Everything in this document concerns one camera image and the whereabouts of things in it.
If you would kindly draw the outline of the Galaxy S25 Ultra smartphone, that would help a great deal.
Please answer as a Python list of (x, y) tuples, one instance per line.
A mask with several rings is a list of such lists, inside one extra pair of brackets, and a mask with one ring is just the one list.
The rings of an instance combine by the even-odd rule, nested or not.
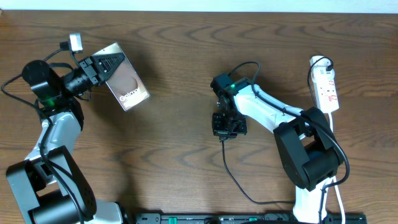
[(106, 84), (122, 109), (129, 111), (134, 106), (148, 99), (150, 93), (117, 42), (94, 53), (93, 56), (110, 56), (111, 54), (121, 54), (123, 60), (106, 81)]

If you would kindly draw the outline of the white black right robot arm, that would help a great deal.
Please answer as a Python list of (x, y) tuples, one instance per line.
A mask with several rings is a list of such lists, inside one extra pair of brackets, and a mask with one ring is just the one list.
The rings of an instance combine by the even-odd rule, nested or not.
[(212, 115), (213, 134), (220, 142), (247, 133), (250, 117), (275, 138), (282, 167), (296, 186), (293, 214), (297, 221), (323, 223), (328, 189), (338, 167), (348, 162), (323, 112), (295, 108), (268, 95), (253, 80), (232, 81), (222, 73), (210, 84), (221, 111)]

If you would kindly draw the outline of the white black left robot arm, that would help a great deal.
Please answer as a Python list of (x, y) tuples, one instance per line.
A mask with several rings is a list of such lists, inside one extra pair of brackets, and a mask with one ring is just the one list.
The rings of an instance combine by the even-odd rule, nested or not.
[[(95, 197), (72, 158), (84, 116), (79, 101), (92, 87), (107, 81), (125, 59), (122, 53), (92, 55), (77, 68), (67, 63), (29, 62), (21, 78), (38, 99), (42, 133), (32, 152), (9, 166), (6, 179), (26, 223), (132, 223), (117, 202)], [(55, 67), (70, 68), (63, 77)]]

